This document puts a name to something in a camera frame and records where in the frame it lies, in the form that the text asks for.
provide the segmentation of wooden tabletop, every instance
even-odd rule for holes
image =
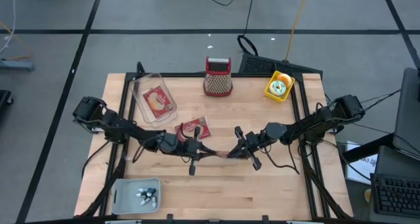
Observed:
[[[118,111],[125,74],[109,74],[103,99],[112,110]],[[314,111],[316,103],[326,105],[322,82],[318,74],[304,74],[304,85],[309,109]],[[165,78],[176,104],[177,119],[160,129],[175,132],[174,126],[202,116],[207,116],[212,135],[202,142],[215,150],[230,150],[237,138],[234,128],[241,126],[244,133],[259,133],[268,122],[295,123],[291,97],[278,103],[264,96],[268,78],[232,78],[234,89],[228,97],[214,98],[203,93],[203,78]],[[128,114],[127,97],[125,116]],[[304,115],[300,93],[297,93],[300,115]],[[153,129],[142,119],[136,108],[134,119],[144,129]],[[334,136],[324,138],[335,143]],[[103,134],[94,135],[90,153],[104,143]],[[127,161],[126,179],[159,177],[161,180],[161,207],[156,213],[121,215],[120,218],[166,219],[168,213],[174,219],[226,219],[260,220],[268,215],[270,220],[309,220],[310,210],[305,187],[301,159],[297,154],[297,141],[291,145],[295,158],[297,175],[292,169],[275,168],[265,154],[256,152],[262,168],[255,171],[250,160],[225,160],[210,157],[200,160],[196,175],[188,175],[188,166],[179,157],[164,156],[162,153],[145,152],[133,164]],[[138,148],[131,139],[127,159],[133,157]],[[111,146],[104,149],[89,163],[83,178],[75,215],[83,212],[95,199],[104,185]],[[318,145],[318,154],[324,175],[324,184],[335,201],[349,215],[352,215],[345,178],[341,169],[337,149],[327,143]],[[277,142],[272,145],[270,155],[277,164],[291,164],[287,147]],[[314,187],[318,216],[322,207],[318,190]]]

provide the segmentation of yellow box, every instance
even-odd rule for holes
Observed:
[[[285,92],[285,93],[284,93],[281,97],[277,97],[276,95],[272,95],[272,94],[270,93],[269,88],[270,88],[270,84],[271,84],[273,81],[276,81],[276,80],[277,80],[277,76],[278,76],[278,75],[280,75],[280,74],[281,74],[281,72],[279,72],[279,71],[277,71],[277,70],[274,72],[273,76],[271,76],[270,82],[268,82],[267,86],[265,87],[264,92],[265,92],[265,95],[266,95],[267,97],[269,97],[269,98],[271,98],[271,99],[273,99],[273,100],[275,100],[275,101],[277,101],[277,102],[284,102],[284,101],[286,101],[287,96],[289,96],[290,89],[291,89],[291,88],[294,86],[294,84],[295,84],[295,78],[291,77],[291,86],[290,86],[290,87],[287,87],[286,92]]]

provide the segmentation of yellow cable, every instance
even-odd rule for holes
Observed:
[[[9,29],[9,27],[7,27],[6,24],[4,24],[1,20],[0,20],[0,25],[6,30],[8,31],[10,34],[12,34],[12,30]],[[26,50],[28,50],[29,55],[25,55],[25,56],[14,56],[14,57],[10,57],[7,60],[22,60],[22,59],[27,59],[32,57],[32,49],[31,47],[23,40],[21,40],[20,37],[16,36],[16,34],[13,34],[13,37],[18,40],[23,46],[25,46]]]
[[[290,52],[290,48],[291,48],[291,42],[293,39],[293,33],[295,33],[295,28],[297,25],[297,21],[299,20],[299,17],[301,17],[301,13],[302,13],[302,9],[303,9],[303,5],[305,3],[306,0],[302,0],[301,6],[299,7],[299,10],[297,11],[297,16],[295,19],[295,23],[293,24],[293,28],[291,29],[291,34],[290,34],[290,39],[289,39],[289,46],[287,47],[287,53],[286,53],[286,60],[289,57],[289,52]]]

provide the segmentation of red snack package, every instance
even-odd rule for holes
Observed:
[[[160,86],[145,92],[143,97],[156,118],[173,109],[173,104]]]
[[[208,136],[211,135],[210,133],[210,129],[209,129],[209,124],[207,123],[207,118],[204,116],[202,118],[198,118],[195,120],[192,120],[191,122],[185,122],[182,125],[182,132],[184,132],[184,134],[186,136],[190,136],[193,137],[194,136],[194,129],[196,127],[200,127],[200,133],[198,135],[198,138],[202,139],[202,138],[206,138]],[[178,135],[178,138],[180,141],[185,141],[185,137],[182,136],[181,132],[180,132],[180,125],[175,127],[175,131],[176,134]]]

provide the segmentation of black keyboard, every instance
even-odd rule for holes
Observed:
[[[244,73],[273,73],[274,71],[280,71],[288,75],[293,73],[315,73],[320,74],[322,78],[322,70],[316,70],[304,66],[298,66],[290,64],[286,61],[273,60],[261,56],[254,56],[251,54],[244,53],[242,55],[242,62],[239,72]]]
[[[371,174],[375,212],[420,218],[420,179]]]

